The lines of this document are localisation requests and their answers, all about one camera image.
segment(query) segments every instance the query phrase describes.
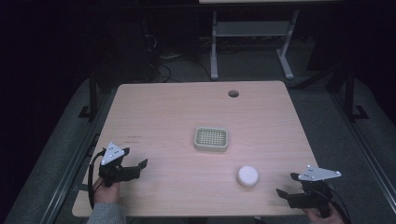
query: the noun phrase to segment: metal stand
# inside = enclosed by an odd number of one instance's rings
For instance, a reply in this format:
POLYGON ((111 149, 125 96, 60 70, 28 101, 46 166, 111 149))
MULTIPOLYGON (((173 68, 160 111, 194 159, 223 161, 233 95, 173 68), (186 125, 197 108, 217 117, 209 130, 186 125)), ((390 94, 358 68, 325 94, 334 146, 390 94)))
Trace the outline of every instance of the metal stand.
POLYGON ((217 12, 213 12, 212 50, 210 52, 210 78, 219 78, 216 55, 217 36, 285 36, 285 43, 278 49, 277 56, 287 79, 293 79, 293 73, 286 59, 294 26, 299 10, 293 11, 290 21, 217 21, 217 12))
POLYGON ((289 43, 291 40, 291 36, 293 35, 294 27, 297 22, 299 10, 294 10, 293 15, 291 16, 291 20, 288 26, 288 30, 285 35, 285 43, 283 44, 282 49, 277 49, 277 57, 279 58, 280 64, 282 65, 283 72, 287 79, 294 79, 294 75, 291 72, 288 60, 286 59, 286 51, 288 50, 289 43))
POLYGON ((90 106, 84 106, 79 112, 79 118, 89 118, 89 122, 91 122, 97 113, 97 95, 96 95, 96 79, 95 75, 92 71, 90 74, 90 106))
POLYGON ((326 85, 326 90, 330 93, 337 93, 340 91, 342 86, 346 84, 346 93, 344 101, 344 112, 350 121, 354 122, 355 119, 368 119, 369 116, 364 111, 361 105, 356 105, 359 113, 353 113, 353 94, 355 90, 355 76, 353 74, 352 68, 348 65, 337 63, 330 66, 328 69, 316 74, 315 76, 309 78, 308 80, 296 85, 289 87, 289 90, 301 90, 309 85, 315 83, 316 81, 324 78, 328 75, 332 75, 332 78, 326 85))

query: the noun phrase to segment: cable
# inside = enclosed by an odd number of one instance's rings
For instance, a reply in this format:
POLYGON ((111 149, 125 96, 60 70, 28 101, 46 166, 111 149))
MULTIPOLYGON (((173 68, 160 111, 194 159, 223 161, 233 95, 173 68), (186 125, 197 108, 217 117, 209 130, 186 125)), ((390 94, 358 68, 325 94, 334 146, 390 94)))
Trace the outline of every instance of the cable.
POLYGON ((103 184, 103 182, 105 182, 105 180, 102 180, 102 182, 100 182, 100 184, 98 185, 98 187, 96 187, 96 189, 93 191, 93 193, 95 193, 99 189, 99 187, 103 184))
POLYGON ((166 62, 164 62, 164 63, 182 62, 182 61, 192 62, 192 63, 196 63, 196 64, 200 65, 200 66, 205 70, 206 75, 210 78, 210 74, 209 74, 209 72, 207 71, 207 69, 204 67, 204 65, 201 64, 201 63, 199 63, 199 62, 197 62, 196 60, 193 60, 193 59, 174 59, 174 60, 166 61, 166 62))
POLYGON ((205 48, 206 46, 209 46, 212 43, 212 38, 211 37, 200 37, 199 40, 200 41, 206 40, 206 42, 204 44, 201 44, 199 46, 199 48, 205 48))
POLYGON ((90 205, 91 205, 92 209, 94 207, 93 194, 96 192, 96 190, 93 190, 93 181, 92 181, 93 167, 94 167, 96 159, 99 156, 105 156, 105 152, 106 152, 106 149, 103 148, 103 150, 101 152, 99 152, 98 154, 95 155, 95 157, 93 157, 91 164, 90 164, 90 168, 88 170, 88 198, 90 199, 90 205))
POLYGON ((316 193, 317 195, 320 195, 322 198, 326 199, 326 201, 327 201, 328 203, 331 203, 331 202, 332 202, 332 200, 330 200, 326 195, 320 193, 319 191, 317 191, 317 190, 312 190, 312 192, 314 192, 314 193, 316 193))
POLYGON ((166 66, 166 65, 163 65, 163 64, 158 64, 159 66, 162 66, 162 67, 164 67, 166 70, 168 70, 168 73, 169 73, 169 75, 166 77, 166 79, 163 79, 163 74, 160 72, 160 71, 156 71, 157 73, 158 73, 158 80, 157 80, 157 82, 160 82, 160 78, 163 80, 163 83, 165 83, 165 82, 167 82, 170 78, 171 78, 171 76, 172 76, 172 71, 171 71, 171 69, 168 67, 168 66, 166 66))
POLYGON ((146 35, 146 37, 151 37, 154 40, 154 46, 152 46, 153 49, 155 49, 155 47, 157 47, 157 38, 155 38, 154 35, 146 35))
POLYGON ((171 79, 171 80, 173 80, 173 81, 175 81, 175 82, 181 82, 181 81, 179 81, 179 80, 176 80, 176 79, 174 79, 174 78, 169 78, 169 79, 171 79))
POLYGON ((344 207, 344 210, 346 211, 346 218, 347 218, 347 221, 349 221, 349 223, 352 223, 351 221, 350 221, 350 215, 349 215, 349 212, 348 212, 348 210, 347 210, 347 206, 346 206, 346 204, 344 203, 344 200, 341 198, 341 196, 337 193, 337 191, 335 191, 335 190, 333 190, 333 189, 330 189, 335 195, 337 195, 337 197, 338 197, 338 199, 340 200, 340 202, 341 202, 341 204, 343 205, 343 207, 344 207))

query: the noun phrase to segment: wooden table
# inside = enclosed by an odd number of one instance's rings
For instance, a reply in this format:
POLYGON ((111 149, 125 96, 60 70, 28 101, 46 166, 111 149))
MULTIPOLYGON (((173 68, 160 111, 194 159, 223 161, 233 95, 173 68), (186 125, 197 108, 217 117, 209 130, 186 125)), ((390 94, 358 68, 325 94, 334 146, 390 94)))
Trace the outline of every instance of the wooden table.
MULTIPOLYGON (((316 165, 280 81, 122 85, 95 154, 109 142, 131 148, 123 166, 148 159, 139 179, 121 183, 120 204, 134 217, 301 214, 277 196, 276 188, 302 192, 290 173, 316 165), (230 97, 232 90, 239 96, 230 97), (197 127, 228 130, 227 151, 196 150, 197 127), (259 172, 253 188, 236 181, 243 165, 259 172)), ((73 214, 87 217, 91 211, 88 193, 81 190, 73 214)))

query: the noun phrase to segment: black wire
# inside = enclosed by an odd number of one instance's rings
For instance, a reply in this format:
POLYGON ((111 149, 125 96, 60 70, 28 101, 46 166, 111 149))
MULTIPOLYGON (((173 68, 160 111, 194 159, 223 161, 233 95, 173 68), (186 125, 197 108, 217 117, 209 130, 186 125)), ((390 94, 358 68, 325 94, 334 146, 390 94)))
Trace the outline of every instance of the black wire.
POLYGON ((317 191, 317 190, 312 190, 312 192, 314 192, 314 193, 316 193, 317 195, 320 195, 322 198, 326 199, 328 203, 331 203, 331 202, 332 202, 332 200, 330 200, 330 198, 328 198, 326 195, 320 193, 319 191, 317 191))
MULTIPOLYGON (((224 39, 224 37, 217 37, 216 38, 216 52, 217 54, 235 54, 239 51, 231 51, 231 46, 225 46, 225 43, 227 40, 224 39)), ((207 42, 205 45, 200 46, 200 53, 206 53, 206 52, 211 52, 212 51, 212 41, 207 42)))
POLYGON ((132 217, 132 220, 131 220, 131 222, 129 222, 129 224, 134 224, 135 219, 136 219, 135 217, 132 217))
POLYGON ((91 164, 90 164, 90 166, 89 166, 89 170, 88 170, 88 198, 89 198, 89 200, 90 200, 90 205, 91 205, 91 208, 92 208, 92 209, 93 209, 93 207, 94 207, 94 202, 93 202, 93 194, 94 194, 94 191, 93 191, 93 180, 92 180, 93 168, 94 168, 94 164, 95 164, 96 159, 97 159, 99 156, 104 156, 104 155, 105 155, 105 152, 106 152, 106 149, 103 148, 103 150, 102 150, 101 152, 97 153, 97 154, 93 157, 92 162, 91 162, 91 164))
POLYGON ((181 82, 181 81, 179 81, 179 80, 176 80, 176 79, 174 79, 174 78, 169 78, 169 79, 171 79, 171 80, 174 80, 175 82, 181 82))
POLYGON ((105 182, 105 180, 102 180, 102 182, 100 182, 100 184, 98 185, 98 187, 96 187, 96 189, 93 191, 93 193, 95 193, 99 189, 99 187, 103 184, 103 182, 105 182))
POLYGON ((210 78, 210 74, 209 74, 209 72, 207 71, 207 69, 204 67, 204 65, 201 64, 201 63, 199 63, 199 62, 197 62, 196 60, 193 60, 193 59, 174 59, 174 60, 171 60, 171 61, 168 61, 168 62, 165 62, 165 63, 183 62, 183 61, 185 61, 185 62, 192 62, 192 63, 196 63, 196 64, 200 65, 200 66, 204 69, 206 75, 210 78))
POLYGON ((349 215, 349 212, 348 212, 348 210, 347 210, 347 206, 346 206, 346 204, 344 203, 344 200, 341 198, 341 196, 337 193, 337 191, 335 191, 335 190, 333 190, 333 189, 330 189, 335 195, 337 195, 337 197, 338 197, 338 199, 340 200, 340 202, 341 202, 341 204, 343 205, 343 207, 344 207, 344 210, 346 211, 346 216, 347 216, 347 219, 348 219, 348 221, 349 221, 349 223, 352 223, 351 221, 350 221, 350 215, 349 215))
POLYGON ((166 77, 166 79, 163 79, 163 74, 162 74, 160 71, 157 70, 157 73, 160 75, 160 78, 163 80, 163 83, 169 81, 169 79, 170 79, 171 76, 172 76, 172 71, 171 71, 171 69, 170 69, 168 66, 163 65, 163 64, 158 64, 158 65, 164 67, 166 70, 168 70, 168 73, 169 73, 169 75, 166 77))

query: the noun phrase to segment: gray carpet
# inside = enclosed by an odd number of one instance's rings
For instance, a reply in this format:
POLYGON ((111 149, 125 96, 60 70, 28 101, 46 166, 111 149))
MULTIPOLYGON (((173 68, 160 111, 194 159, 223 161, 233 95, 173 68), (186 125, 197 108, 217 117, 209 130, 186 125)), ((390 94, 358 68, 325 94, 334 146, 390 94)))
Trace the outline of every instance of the gray carpet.
MULTIPOLYGON (((287 86, 293 86, 312 76, 313 73, 306 72, 305 68, 313 46, 314 43, 310 41, 291 43, 287 56, 296 76, 292 81, 286 80, 283 76, 275 53, 276 43, 265 49, 220 54, 219 81, 282 80, 287 86)), ((205 69, 210 71, 209 54, 199 55, 198 61, 199 63, 196 63, 191 61, 191 57, 185 57, 164 63, 172 71, 172 79, 169 79, 169 82, 210 81, 205 71, 205 69)), ((160 72, 167 76, 166 69, 161 68, 160 72)), ((324 90, 325 84, 326 78, 306 90, 290 91, 290 97, 318 165, 342 172, 342 177, 329 182, 334 184, 345 201, 353 223, 396 223, 395 213, 375 181, 359 144, 334 103, 333 96, 324 90)), ((14 204, 7 223, 40 222, 57 183, 64 176, 71 155, 78 146, 88 148, 93 135, 100 133, 113 97, 114 92, 101 94, 100 113, 94 123, 89 123, 87 119, 78 118, 80 109, 89 103, 88 83, 81 85, 69 107, 64 111, 40 160, 14 204)), ((375 150, 375 156, 392 183, 396 183, 395 127, 375 103, 370 90, 359 82, 356 85, 355 99, 356 104, 362 105, 370 117, 367 120, 358 120, 356 125, 361 129, 368 144, 375 150)), ((73 217, 71 208, 88 162, 89 158, 86 158, 81 162, 80 168, 76 168, 77 177, 68 191, 55 223, 86 222, 86 218, 73 217)), ((308 222, 304 216, 263 217, 262 220, 268 224, 308 222)))

